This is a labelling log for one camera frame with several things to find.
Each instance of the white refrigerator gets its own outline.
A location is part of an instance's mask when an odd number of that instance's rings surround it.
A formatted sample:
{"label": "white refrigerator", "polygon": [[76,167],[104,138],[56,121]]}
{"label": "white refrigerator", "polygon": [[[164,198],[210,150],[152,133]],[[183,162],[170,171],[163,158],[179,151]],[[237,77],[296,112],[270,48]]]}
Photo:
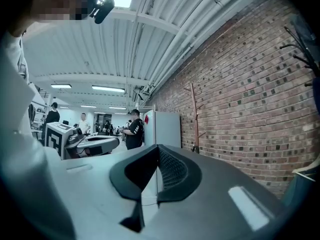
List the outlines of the white refrigerator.
{"label": "white refrigerator", "polygon": [[[181,148],[180,116],[177,113],[150,110],[143,115],[144,145],[164,144]],[[157,195],[163,190],[162,175],[157,168],[148,185],[141,193],[144,224],[157,213]]]}
{"label": "white refrigerator", "polygon": [[181,148],[180,115],[178,113],[150,110],[143,115],[143,120],[144,145],[164,144]]}

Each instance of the mesh panel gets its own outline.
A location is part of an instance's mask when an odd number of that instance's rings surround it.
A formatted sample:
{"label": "mesh panel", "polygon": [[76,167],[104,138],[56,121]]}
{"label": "mesh panel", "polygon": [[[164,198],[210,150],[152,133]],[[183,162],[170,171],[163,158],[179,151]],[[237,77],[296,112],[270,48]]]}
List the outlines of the mesh panel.
{"label": "mesh panel", "polygon": [[186,165],[161,148],[159,148],[158,167],[161,171],[164,190],[180,183],[187,176]]}

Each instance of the white ceiling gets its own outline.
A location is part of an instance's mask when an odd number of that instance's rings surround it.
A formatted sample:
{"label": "white ceiling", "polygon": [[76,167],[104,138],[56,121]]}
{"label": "white ceiling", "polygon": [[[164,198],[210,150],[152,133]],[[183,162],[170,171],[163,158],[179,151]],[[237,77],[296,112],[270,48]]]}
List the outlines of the white ceiling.
{"label": "white ceiling", "polygon": [[[111,112],[109,106],[132,109],[134,90],[160,87],[252,1],[132,0],[130,8],[114,8],[100,25],[92,18],[36,23],[23,37],[30,80],[71,106],[92,105],[105,112]],[[72,88],[52,89],[51,84]],[[92,85],[125,88],[126,93],[97,91]]]}

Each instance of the brick wall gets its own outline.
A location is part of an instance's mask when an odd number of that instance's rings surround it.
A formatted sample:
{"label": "brick wall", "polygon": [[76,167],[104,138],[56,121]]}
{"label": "brick wall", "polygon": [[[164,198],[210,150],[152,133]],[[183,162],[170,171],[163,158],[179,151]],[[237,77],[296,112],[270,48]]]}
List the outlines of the brick wall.
{"label": "brick wall", "polygon": [[182,148],[194,144],[194,83],[200,153],[236,166],[281,197],[292,170],[316,157],[319,116],[313,74],[292,58],[298,49],[284,26],[295,9],[287,0],[256,0],[213,34],[157,91],[148,105],[181,118]]}

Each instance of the wooden coat rack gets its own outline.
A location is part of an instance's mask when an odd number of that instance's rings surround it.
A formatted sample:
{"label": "wooden coat rack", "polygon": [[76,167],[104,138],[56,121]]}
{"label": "wooden coat rack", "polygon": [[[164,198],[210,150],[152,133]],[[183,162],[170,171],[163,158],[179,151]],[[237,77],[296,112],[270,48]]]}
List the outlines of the wooden coat rack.
{"label": "wooden coat rack", "polygon": [[202,137],[203,135],[205,135],[206,132],[201,133],[199,135],[197,110],[200,109],[203,106],[203,104],[200,105],[199,107],[197,107],[194,84],[190,83],[190,86],[191,86],[191,89],[188,89],[188,88],[183,88],[183,89],[187,90],[188,92],[191,92],[191,96],[192,96],[193,118],[194,118],[194,145],[192,148],[192,152],[196,152],[196,153],[200,154],[199,138]]}

